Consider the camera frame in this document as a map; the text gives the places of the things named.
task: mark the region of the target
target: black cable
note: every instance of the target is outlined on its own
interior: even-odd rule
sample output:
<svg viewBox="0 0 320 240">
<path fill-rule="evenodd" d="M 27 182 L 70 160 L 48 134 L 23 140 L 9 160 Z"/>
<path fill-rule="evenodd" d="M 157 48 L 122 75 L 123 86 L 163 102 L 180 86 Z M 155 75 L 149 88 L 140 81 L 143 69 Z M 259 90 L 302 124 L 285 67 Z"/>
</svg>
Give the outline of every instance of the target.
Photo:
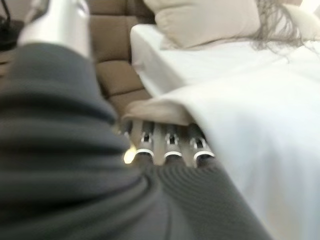
<svg viewBox="0 0 320 240">
<path fill-rule="evenodd" d="M 1 3 L 2 3 L 3 9 L 4 9 L 4 12 L 5 12 L 5 15 L 6 15 L 6 20 L 5 20 L 5 23 L 4 23 L 4 27 L 7 29 L 10 26 L 11 14 L 10 14 L 10 11 L 9 11 L 9 8 L 8 8 L 8 5 L 7 5 L 6 1 L 5 0 L 1 0 Z"/>
</svg>

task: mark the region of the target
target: beige cushion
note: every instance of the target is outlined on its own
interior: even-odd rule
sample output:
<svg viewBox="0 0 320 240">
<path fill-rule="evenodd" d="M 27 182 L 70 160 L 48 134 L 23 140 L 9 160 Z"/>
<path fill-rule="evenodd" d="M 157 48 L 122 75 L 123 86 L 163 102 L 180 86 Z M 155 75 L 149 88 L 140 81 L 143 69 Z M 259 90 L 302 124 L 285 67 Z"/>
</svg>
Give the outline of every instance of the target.
<svg viewBox="0 0 320 240">
<path fill-rule="evenodd" d="M 160 30 L 181 48 L 253 35 L 256 0 L 144 0 Z"/>
<path fill-rule="evenodd" d="M 115 108 L 116 112 L 123 116 L 126 113 L 126 107 L 135 101 L 147 100 L 150 95 L 146 90 L 132 91 L 126 94 L 115 95 L 109 98 L 110 103 Z"/>
<path fill-rule="evenodd" d="M 108 96 L 121 95 L 144 89 L 144 86 L 127 61 L 105 61 L 97 64 L 97 77 Z"/>
<path fill-rule="evenodd" d="M 284 4 L 292 21 L 297 25 L 303 40 L 320 40 L 320 19 L 298 6 Z"/>
</svg>

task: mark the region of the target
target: bed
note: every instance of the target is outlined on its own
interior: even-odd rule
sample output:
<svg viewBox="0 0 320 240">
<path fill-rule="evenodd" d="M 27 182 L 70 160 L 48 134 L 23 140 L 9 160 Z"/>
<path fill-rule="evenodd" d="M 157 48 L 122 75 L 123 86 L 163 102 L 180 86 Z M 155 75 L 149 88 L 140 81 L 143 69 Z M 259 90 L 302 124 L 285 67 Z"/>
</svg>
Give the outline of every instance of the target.
<svg viewBox="0 0 320 240">
<path fill-rule="evenodd" d="M 131 31 L 132 65 L 154 98 L 129 116 L 198 123 L 275 239 L 319 239 L 320 43 L 283 56 L 249 41 L 164 50 L 164 38 L 152 24 Z M 157 118 L 168 106 L 192 119 Z"/>
</svg>

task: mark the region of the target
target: silver metal part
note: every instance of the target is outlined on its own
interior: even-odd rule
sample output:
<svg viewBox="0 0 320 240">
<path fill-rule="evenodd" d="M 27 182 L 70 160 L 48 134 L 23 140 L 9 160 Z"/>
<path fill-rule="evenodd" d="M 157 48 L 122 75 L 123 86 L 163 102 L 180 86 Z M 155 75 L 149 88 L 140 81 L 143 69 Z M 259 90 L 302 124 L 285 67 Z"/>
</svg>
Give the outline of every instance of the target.
<svg viewBox="0 0 320 240">
<path fill-rule="evenodd" d="M 165 141 L 166 141 L 166 146 L 165 146 L 164 159 L 172 155 L 182 157 L 182 151 L 179 146 L 179 138 L 176 134 L 168 133 L 165 136 Z"/>
<path fill-rule="evenodd" d="M 18 45 L 59 45 L 91 58 L 90 12 L 85 0 L 33 0 Z"/>
<path fill-rule="evenodd" d="M 212 152 L 204 138 L 191 138 L 190 146 L 193 152 L 194 167 L 198 167 L 198 158 L 200 156 L 208 155 L 213 158 L 216 157 L 216 155 Z"/>
<path fill-rule="evenodd" d="M 153 136 L 151 133 L 147 134 L 144 132 L 142 134 L 140 145 L 136 150 L 136 154 L 140 154 L 140 153 L 147 153 L 147 154 L 150 154 L 152 158 L 155 157 L 154 142 L 153 142 Z"/>
</svg>

